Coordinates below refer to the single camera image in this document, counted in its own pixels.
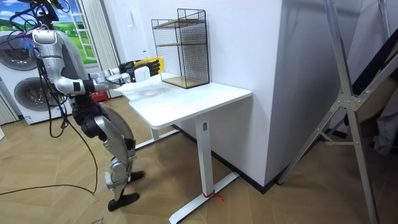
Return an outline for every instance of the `red zip tie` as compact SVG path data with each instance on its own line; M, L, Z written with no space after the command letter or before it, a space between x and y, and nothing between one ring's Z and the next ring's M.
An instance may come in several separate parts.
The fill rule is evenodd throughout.
M204 196L205 198L210 198L210 197L212 197L212 196L216 196L216 197L218 197L221 201L224 202L224 197L221 196L221 195L219 195L219 194L216 194L215 190L214 190L211 194L209 194L209 195L205 195L205 193L203 193L203 196Z

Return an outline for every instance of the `wooden shelf board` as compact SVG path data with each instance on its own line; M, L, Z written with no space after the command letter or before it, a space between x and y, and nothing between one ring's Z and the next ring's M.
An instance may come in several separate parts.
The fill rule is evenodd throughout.
M189 82L195 82L195 83L198 83L198 85L207 83L207 82L205 82L203 80L199 80L197 78L186 78L183 76L173 77L173 78L162 78L162 81L172 84L172 85L182 87L182 88L187 88L187 83L189 83Z
M178 45L196 45L196 44L206 44L205 41L196 42L182 42L182 43L171 43L171 44L158 44L156 47L168 47L168 46L178 46Z
M152 27L153 29L170 29L170 28L180 28L184 26L189 26L192 24L197 24L201 22L205 22L206 20L204 19L175 19L170 22L165 22L163 24L159 24L157 26Z

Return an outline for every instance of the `aluminum frame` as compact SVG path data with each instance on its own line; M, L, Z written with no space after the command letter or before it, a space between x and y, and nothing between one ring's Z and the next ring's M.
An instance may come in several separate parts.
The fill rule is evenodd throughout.
M333 42L333 51L335 53L335 58L338 67L338 73L340 77L341 89L342 93L339 93L336 101L331 106L330 110L323 117L323 119L318 124L317 128L313 131L311 136L307 139L307 142L301 148L299 153L296 155L294 160L290 163L290 165L286 168L286 170L282 173L282 175L278 178L277 183L280 185L283 183L287 174L293 169L293 167L298 163L298 161L304 156L304 154L308 151L308 148L312 145L312 143L322 135L326 140L328 140L327 144L330 145L353 145L355 148L356 158L358 161L359 172L361 175L362 185L364 189L366 205L368 207L368 213L370 217L371 224L379 223L379 215L377 213L376 203L374 200L373 190L371 181L368 173L368 166L366 163L366 158L363 151L363 140L361 129L359 126L358 116L356 114L357 110L361 107L361 105L369 98L372 92L381 85L381 83L386 80L390 74L398 68L398 55L394 56L394 58L389 62L389 64L374 78L374 80L369 84L369 86L360 94L359 96L353 95L351 79L349 77L349 71L347 66L347 59L345 55L345 48L343 45L343 41L340 34L340 29L338 26L338 15L337 10L334 5L333 0L324 0L326 14L328 16L328 23L330 27L330 32L332 36ZM385 35L386 37L390 36L389 27L388 27L388 17L386 11L386 2L385 0L380 0L380 7L383 16ZM322 130L324 130L325 126L331 120L333 115L337 112L337 110L341 107L347 109L348 121L351 128L351 133L353 136L353 142L334 142L331 140Z

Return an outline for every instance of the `baseboard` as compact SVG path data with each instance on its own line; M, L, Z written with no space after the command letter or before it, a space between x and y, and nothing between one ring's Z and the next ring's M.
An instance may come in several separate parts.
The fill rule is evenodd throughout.
M191 136L190 134L188 134L186 131L182 130L180 127L178 127L177 125L173 124L172 125L173 128L179 130L185 137L187 137L189 140L193 141L195 144L198 144L197 140ZM255 180L253 180L251 177L249 177L248 175L246 175L244 172L242 172L241 170L239 170L237 167L235 167L234 165L232 165L231 163L229 163L228 161L226 161L224 158L222 158L220 155L218 155L217 153L215 153L214 151L211 151L211 155L218 161L220 161L222 164L224 164L224 166L228 167L230 170L232 170L233 172L236 172L237 174L239 174L242 179L244 179L248 184L250 184L251 186L253 186L256 190L258 190L260 193L265 194L274 184L275 184L275 180L273 179L272 181L270 181L268 184L266 184L265 186L262 186L261 184L257 183Z

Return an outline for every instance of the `green grass picture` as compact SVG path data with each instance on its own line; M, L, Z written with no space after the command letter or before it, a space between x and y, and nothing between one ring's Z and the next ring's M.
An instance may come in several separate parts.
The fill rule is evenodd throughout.
M79 29L84 29L83 23L82 22L77 22L77 26ZM65 33L77 46L79 49L81 58L83 59L84 64L91 64L91 63L97 63L96 60L91 60L87 59L85 52L83 50L83 46L79 40L79 37L77 36L77 32L75 31L75 27L73 26L72 22L57 22L54 23L54 27L57 28L59 31ZM90 41L88 40L88 36L86 32L80 32L81 35L81 40L83 43L89 44ZM94 52L93 49L90 46L86 46L86 51L87 55L89 57L94 57Z
M79 37L77 36L77 32L75 31L75 26L73 25L72 22L54 22L53 24L56 29L65 33L76 44L77 48L79 49L81 58L83 59L83 63L85 65L91 63L97 63L96 60L87 59L85 52L83 50L83 46L79 40ZM85 28L82 22L76 22L76 24L79 29ZM6 31L6 30L12 31L16 30L16 28L13 27L9 21L0 19L0 31ZM80 35L83 43L85 44L90 43L86 32L80 32ZM93 49L90 46L86 46L85 49L89 57L94 57Z

